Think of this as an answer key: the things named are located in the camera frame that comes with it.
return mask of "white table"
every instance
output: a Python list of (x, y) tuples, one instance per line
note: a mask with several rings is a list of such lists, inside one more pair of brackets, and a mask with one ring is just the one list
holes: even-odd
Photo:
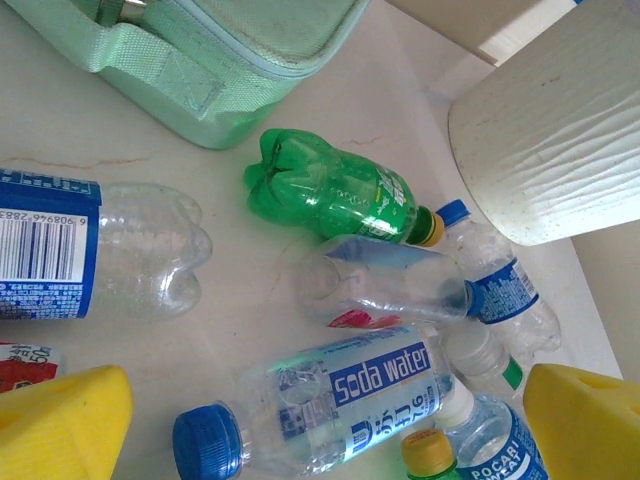
[[(352, 333), (311, 324), (293, 307), (291, 267), (318, 240), (245, 207), (241, 176), (258, 160), (262, 128), (231, 151), (195, 147), (69, 64), (2, 3), (0, 66), (0, 165), (101, 182), (157, 182), (189, 193), (203, 208), (213, 257), (198, 271), (204, 294), (188, 315), (156, 324), (0, 323), (3, 340), (64, 351), (69, 371), (123, 366), (136, 409), (121, 458), (134, 470), (151, 470), (128, 475), (125, 468), (116, 478), (176, 479), (168, 449), (178, 413), (229, 398), (234, 378), (265, 358)], [(490, 70), (375, 0), (344, 49), (264, 127), (309, 129), (388, 165), (432, 208), (456, 197), (470, 202), (449, 151), (446, 116), (451, 99)], [(522, 250), (521, 258), (562, 322), (564, 346), (539, 360), (620, 376), (571, 242)], [(392, 439), (324, 478), (382, 480), (402, 478), (403, 471)], [(267, 477), (246, 470), (242, 478)]]

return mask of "wall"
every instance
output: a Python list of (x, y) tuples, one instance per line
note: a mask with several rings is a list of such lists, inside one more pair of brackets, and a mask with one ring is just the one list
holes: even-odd
[(388, 0), (499, 65), (575, 6), (574, 0)]
[(591, 294), (626, 380), (640, 382), (640, 221), (574, 237)]

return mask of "white cylindrical object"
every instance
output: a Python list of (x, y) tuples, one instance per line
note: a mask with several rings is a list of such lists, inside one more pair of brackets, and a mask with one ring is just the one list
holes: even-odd
[(451, 109), (460, 173), (516, 243), (640, 218), (640, 17), (632, 3), (585, 1)]

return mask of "yellow bottle cap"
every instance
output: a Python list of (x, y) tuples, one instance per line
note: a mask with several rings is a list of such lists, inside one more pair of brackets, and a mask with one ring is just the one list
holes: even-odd
[(409, 474), (415, 477), (438, 475), (450, 468), (455, 460), (449, 439), (437, 429), (420, 430), (405, 438), (402, 458)]
[(431, 231), (431, 235), (429, 235), (424, 242), (421, 243), (422, 247), (433, 247), (436, 243), (440, 241), (442, 236), (444, 235), (444, 220), (437, 213), (432, 213), (433, 215), (433, 230)]

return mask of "soda water bottle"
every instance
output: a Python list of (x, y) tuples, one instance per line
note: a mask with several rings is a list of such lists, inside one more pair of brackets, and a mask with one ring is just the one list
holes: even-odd
[(250, 370), (235, 399), (180, 415), (182, 480), (235, 478), (250, 465), (283, 478), (331, 470), (433, 414), (453, 377), (431, 330), (394, 327)]
[(0, 318), (174, 317), (211, 256), (190, 197), (0, 169)]

